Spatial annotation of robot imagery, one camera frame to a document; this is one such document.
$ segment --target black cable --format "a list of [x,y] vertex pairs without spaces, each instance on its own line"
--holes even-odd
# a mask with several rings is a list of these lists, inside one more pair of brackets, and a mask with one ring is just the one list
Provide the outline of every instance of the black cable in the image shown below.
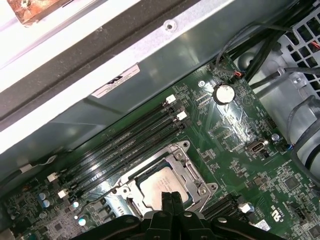
[[261,86],[263,86],[263,85],[265,85],[267,83],[272,82],[273,80],[275,80],[279,76],[280,76],[280,73],[278,71],[276,71],[276,72],[270,74],[269,76],[267,76],[266,78],[262,79],[261,81],[258,81],[256,83],[250,85],[250,87],[252,89],[259,88],[259,87],[261,87]]
[[320,144],[318,146],[316,146],[309,154],[308,158],[305,161],[304,166],[310,170],[311,166],[314,162],[314,160],[316,159],[317,155],[320,153]]
[[[309,67],[287,67],[284,68],[286,73],[303,73],[303,74],[314,74],[320,75],[320,67],[317,68],[309,68]],[[250,85],[252,89],[259,88],[267,83],[272,82],[276,78],[280,77],[280,73],[278,71],[272,73],[271,75],[267,76],[266,78]]]
[[291,141],[291,138],[290,138],[290,131],[291,131],[291,125],[292,125],[292,122],[293,122],[293,119],[297,113],[297,111],[305,106],[305,105],[308,105],[310,104],[311,102],[314,102],[316,100],[316,97],[314,95],[311,95],[309,97],[307,97],[304,101],[302,101],[301,103],[299,103],[297,106],[295,106],[292,111],[290,112],[288,118],[287,118],[287,121],[286,121],[286,132],[285,132],[285,137],[286,137],[286,140],[288,142],[288,144],[293,144],[292,141]]
[[[295,12],[289,19],[284,22],[285,27],[291,27],[297,22],[300,22],[304,19],[315,7],[312,5],[311,2],[309,4],[305,4],[302,9],[299,9]],[[259,71],[262,64],[265,62],[266,58],[268,57],[271,50],[277,44],[279,38],[283,35],[283,31],[275,30],[274,34],[270,35],[262,45],[261,49],[257,53],[257,55],[253,58],[251,63],[247,68],[247,72],[245,74],[245,78],[247,82],[250,82],[254,75]]]
[[293,147],[291,152],[291,160],[295,165],[307,176],[309,177],[315,185],[320,187],[320,180],[313,175],[305,165],[300,161],[298,157],[298,151],[309,141],[318,131],[320,130],[320,119],[317,119],[307,130],[299,137],[298,141]]
[[[282,12],[279,16],[275,17],[278,19],[274,25],[283,26],[284,22],[293,17],[294,13],[297,12],[301,7],[306,4],[306,1],[303,3],[301,1],[296,2],[293,4],[288,10]],[[265,40],[268,36],[274,34],[275,31],[270,29],[263,29],[257,32],[255,35],[247,39],[245,42],[241,43],[234,49],[228,52],[228,55],[231,56],[232,60],[237,59],[242,54],[244,54],[249,49],[253,48],[255,45],[260,43],[261,41]]]
[[8,183],[10,183],[13,179],[20,176],[21,174],[22,171],[20,169],[12,172],[9,176],[7,176],[0,182],[0,190],[2,190]]

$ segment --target vented metal grille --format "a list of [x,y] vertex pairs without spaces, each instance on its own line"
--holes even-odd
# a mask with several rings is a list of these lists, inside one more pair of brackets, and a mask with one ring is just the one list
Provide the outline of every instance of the vented metal grille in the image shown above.
[[[298,67],[320,67],[320,8],[296,24],[279,42],[283,58]],[[320,75],[305,74],[311,87],[320,97]]]

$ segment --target green circuit board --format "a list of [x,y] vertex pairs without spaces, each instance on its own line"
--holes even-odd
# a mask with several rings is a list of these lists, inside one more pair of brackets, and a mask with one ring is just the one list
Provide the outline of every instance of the green circuit board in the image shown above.
[[[237,70],[228,57],[225,57],[222,66]],[[183,109],[187,114],[187,127],[168,134],[176,127],[170,125],[159,131],[156,137],[153,137],[150,131],[141,132],[141,128],[148,130],[147,126],[133,128],[131,133],[136,131],[137,138],[141,140],[146,138],[150,145],[139,155],[140,162],[170,143],[188,140],[190,148],[187,154],[191,161],[207,183],[218,185],[218,190],[204,209],[228,194],[241,195],[254,207],[250,222],[257,227],[290,240],[320,239],[319,196],[312,191],[312,182],[291,162],[286,141],[245,79],[234,81],[231,78],[231,74],[217,70],[210,64],[200,67],[77,148],[63,161],[60,160],[59,165],[61,162],[72,165],[81,158],[83,164],[89,164],[99,158],[99,168],[108,161],[107,158],[113,158],[113,153],[109,154],[110,157],[101,157],[103,150],[99,150],[97,146],[102,146],[110,137],[120,132],[122,135],[118,135],[121,136],[121,141],[128,138],[130,134],[126,135],[126,127],[134,124],[141,116],[157,109],[168,96],[174,95],[178,101],[179,111]],[[226,105],[218,105],[212,98],[215,86],[221,83],[229,84],[235,91],[234,100]],[[156,122],[163,112],[163,110],[153,112],[144,125]],[[278,135],[279,139],[273,140],[274,134]],[[248,148],[250,143],[261,140],[266,142],[263,151],[254,153]],[[127,144],[124,147],[124,150],[128,150],[131,146]],[[106,176],[108,171],[120,164],[121,161],[114,161],[112,165],[108,165],[108,169],[99,173],[101,176]],[[81,164],[73,165],[75,169],[81,169]],[[81,207],[87,201],[101,196],[128,169],[130,165],[109,174],[108,179],[97,186],[92,184],[100,176],[89,179],[89,183],[83,181],[83,186],[75,188],[77,190],[75,192],[81,194],[75,194],[73,198],[64,200],[58,199],[57,193],[62,189],[69,189],[76,181],[70,180],[71,178],[66,179],[64,173],[70,174],[75,179],[81,179],[82,173],[75,174],[77,171],[72,168],[61,171],[61,179],[55,183],[48,182],[47,173],[41,173],[26,183],[22,189],[17,189],[8,197],[5,205],[8,208],[14,207],[16,211],[20,209],[23,211],[20,211],[20,215],[13,221],[16,226],[23,222],[25,227],[21,229],[18,227],[18,232],[26,236],[26,239],[68,239],[101,225],[106,219],[109,221],[121,214],[132,213],[125,203],[106,199],[108,207],[106,215],[101,218],[95,212],[96,209],[89,207],[85,212],[88,223],[82,227],[74,219],[75,209],[72,207],[75,200]],[[52,201],[55,204],[50,208],[44,209],[39,204],[37,195],[43,191],[50,192],[49,195],[54,198]],[[39,217],[41,213],[45,213],[46,217]]]

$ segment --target connector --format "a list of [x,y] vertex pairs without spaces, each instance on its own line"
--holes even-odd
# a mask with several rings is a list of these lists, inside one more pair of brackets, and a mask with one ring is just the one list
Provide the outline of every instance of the connector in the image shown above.
[[166,103],[167,105],[169,105],[169,104],[173,103],[175,100],[177,100],[177,99],[176,99],[175,95],[172,94],[172,95],[168,96],[168,97],[165,99],[165,103]]
[[49,176],[47,176],[46,178],[48,179],[48,181],[51,183],[54,180],[58,179],[58,174],[56,172],[51,173]]
[[63,199],[65,196],[67,196],[69,194],[67,189],[63,189],[60,192],[58,192],[58,196],[59,198]]
[[269,144],[268,140],[259,139],[258,141],[254,141],[246,146],[246,149],[253,154],[257,154],[265,149],[266,145]]
[[181,121],[183,119],[185,119],[188,115],[186,114],[185,111],[180,112],[179,114],[176,115],[176,118]]

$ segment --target white label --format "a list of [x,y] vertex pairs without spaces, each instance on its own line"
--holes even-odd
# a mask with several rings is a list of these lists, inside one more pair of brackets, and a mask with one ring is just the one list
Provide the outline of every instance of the white label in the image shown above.
[[134,65],[133,67],[131,67],[130,69],[122,73],[121,75],[112,79],[106,85],[99,88],[97,91],[95,91],[91,95],[99,99],[104,95],[106,95],[111,90],[118,87],[120,84],[123,84],[125,81],[132,78],[134,75],[138,74],[139,72],[140,72],[140,68],[138,67],[138,65]]
[[257,227],[258,229],[262,229],[266,232],[271,229],[271,227],[268,225],[268,223],[264,219],[261,220],[260,222],[258,222],[257,224],[255,224],[254,226]]

